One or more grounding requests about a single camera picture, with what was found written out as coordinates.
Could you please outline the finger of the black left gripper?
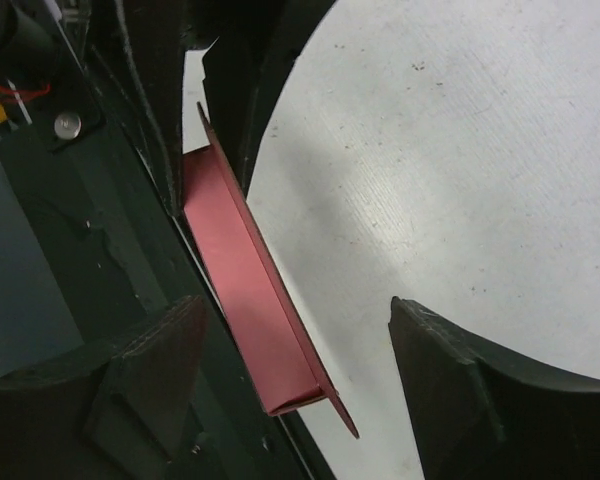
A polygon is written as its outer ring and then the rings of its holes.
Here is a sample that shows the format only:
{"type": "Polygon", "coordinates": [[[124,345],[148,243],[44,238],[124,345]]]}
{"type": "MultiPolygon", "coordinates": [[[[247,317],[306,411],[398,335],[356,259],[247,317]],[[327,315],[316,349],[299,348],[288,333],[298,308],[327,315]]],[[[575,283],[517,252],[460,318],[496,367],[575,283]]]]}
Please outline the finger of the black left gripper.
{"type": "Polygon", "coordinates": [[[230,17],[203,56],[211,125],[248,192],[261,141],[289,75],[334,3],[230,1],[230,17]]]}
{"type": "Polygon", "coordinates": [[[91,52],[137,116],[148,168],[174,213],[181,206],[183,1],[94,1],[91,52]]]}

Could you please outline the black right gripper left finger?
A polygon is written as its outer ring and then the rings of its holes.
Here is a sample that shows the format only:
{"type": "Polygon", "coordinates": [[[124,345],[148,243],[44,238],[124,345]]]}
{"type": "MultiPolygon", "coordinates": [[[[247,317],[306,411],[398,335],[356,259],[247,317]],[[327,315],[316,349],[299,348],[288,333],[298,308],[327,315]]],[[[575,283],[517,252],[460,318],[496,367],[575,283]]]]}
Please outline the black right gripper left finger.
{"type": "Polygon", "coordinates": [[[0,479],[164,479],[207,316],[185,296],[124,332],[0,378],[0,479]]]}

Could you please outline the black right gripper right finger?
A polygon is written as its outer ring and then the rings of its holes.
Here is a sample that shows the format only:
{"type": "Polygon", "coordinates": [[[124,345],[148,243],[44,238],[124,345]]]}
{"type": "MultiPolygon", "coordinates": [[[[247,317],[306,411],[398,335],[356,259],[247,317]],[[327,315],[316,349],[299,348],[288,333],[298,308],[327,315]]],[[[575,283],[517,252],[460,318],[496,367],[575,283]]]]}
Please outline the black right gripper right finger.
{"type": "Polygon", "coordinates": [[[600,380],[471,333],[414,300],[389,332],[427,479],[600,479],[600,380]]]}

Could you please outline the pink paper box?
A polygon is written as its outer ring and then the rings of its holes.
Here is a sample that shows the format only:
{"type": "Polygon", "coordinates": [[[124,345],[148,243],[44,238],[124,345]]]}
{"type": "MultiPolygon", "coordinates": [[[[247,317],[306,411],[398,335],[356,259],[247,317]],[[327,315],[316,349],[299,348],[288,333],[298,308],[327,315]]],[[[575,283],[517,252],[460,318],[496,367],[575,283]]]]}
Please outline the pink paper box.
{"type": "Polygon", "coordinates": [[[204,108],[208,139],[183,157],[183,213],[262,410],[279,416],[328,400],[360,436],[246,203],[204,108]]]}

